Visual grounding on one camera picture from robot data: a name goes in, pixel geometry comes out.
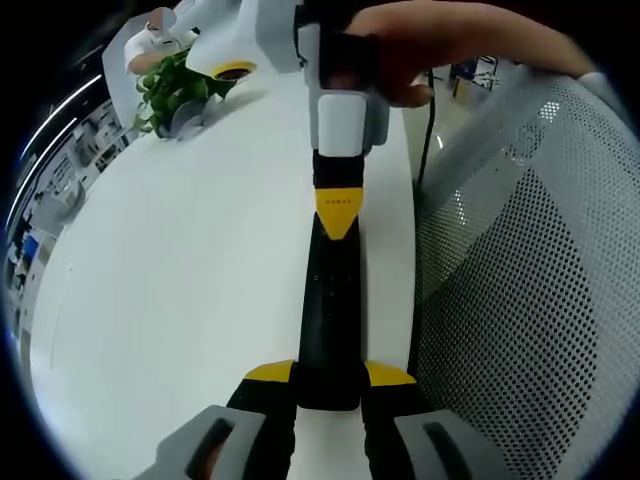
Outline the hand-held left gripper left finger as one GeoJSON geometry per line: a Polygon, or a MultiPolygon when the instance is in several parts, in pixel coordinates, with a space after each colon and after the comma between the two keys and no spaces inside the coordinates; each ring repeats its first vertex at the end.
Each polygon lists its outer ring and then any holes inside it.
{"type": "Polygon", "coordinates": [[[224,406],[212,405],[163,439],[146,479],[285,479],[295,448],[292,360],[248,372],[224,406]]]}

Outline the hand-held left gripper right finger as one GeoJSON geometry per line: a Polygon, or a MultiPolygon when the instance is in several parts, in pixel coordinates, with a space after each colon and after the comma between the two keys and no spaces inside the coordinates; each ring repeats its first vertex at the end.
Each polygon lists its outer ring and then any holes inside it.
{"type": "Polygon", "coordinates": [[[416,380],[365,363],[364,450],[374,479],[503,479],[499,449],[450,410],[433,410],[416,380]]]}

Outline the person's right hand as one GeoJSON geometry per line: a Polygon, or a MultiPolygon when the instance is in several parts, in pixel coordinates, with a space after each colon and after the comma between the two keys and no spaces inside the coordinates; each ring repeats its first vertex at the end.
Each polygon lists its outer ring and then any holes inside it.
{"type": "Polygon", "coordinates": [[[503,11],[482,3],[403,1],[366,8],[346,32],[377,40],[374,85],[395,107],[429,103],[419,74],[475,56],[495,55],[503,11]]]}

